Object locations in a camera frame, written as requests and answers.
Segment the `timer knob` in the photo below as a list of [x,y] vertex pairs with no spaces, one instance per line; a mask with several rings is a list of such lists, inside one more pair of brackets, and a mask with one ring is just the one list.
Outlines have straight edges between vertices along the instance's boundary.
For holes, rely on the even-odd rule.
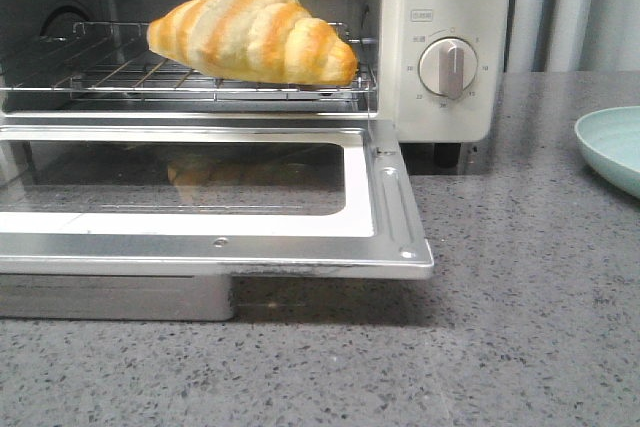
[[447,38],[427,47],[420,57],[418,75],[431,92],[455,100],[471,84],[477,68],[473,48],[462,39]]

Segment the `croissant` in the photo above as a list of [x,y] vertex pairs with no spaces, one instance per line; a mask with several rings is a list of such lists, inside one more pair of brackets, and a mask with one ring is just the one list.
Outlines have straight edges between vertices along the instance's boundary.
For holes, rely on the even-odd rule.
[[153,21],[147,41],[205,75],[253,82],[346,85],[358,64],[298,0],[190,0]]

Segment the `plate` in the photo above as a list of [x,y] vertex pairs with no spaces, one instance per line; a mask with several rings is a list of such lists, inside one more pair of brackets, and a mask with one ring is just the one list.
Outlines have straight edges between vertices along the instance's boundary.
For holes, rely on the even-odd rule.
[[574,130],[587,163],[640,198],[640,106],[592,112],[578,119]]

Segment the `wire rack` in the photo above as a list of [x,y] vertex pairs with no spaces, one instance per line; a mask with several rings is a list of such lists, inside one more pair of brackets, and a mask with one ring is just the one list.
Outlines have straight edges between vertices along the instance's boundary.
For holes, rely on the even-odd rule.
[[146,23],[75,23],[65,37],[39,37],[0,58],[0,91],[68,93],[74,99],[153,101],[352,101],[376,89],[367,46],[332,24],[358,55],[348,86],[261,84],[213,78],[149,51]]

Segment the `quartz countertop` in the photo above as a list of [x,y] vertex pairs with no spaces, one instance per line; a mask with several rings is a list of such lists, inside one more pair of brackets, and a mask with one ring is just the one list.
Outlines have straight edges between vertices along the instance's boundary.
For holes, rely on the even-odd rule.
[[639,425],[640,201],[573,125],[640,104],[640,73],[500,99],[457,169],[407,154],[432,279],[237,279],[222,323],[0,320],[0,424]]

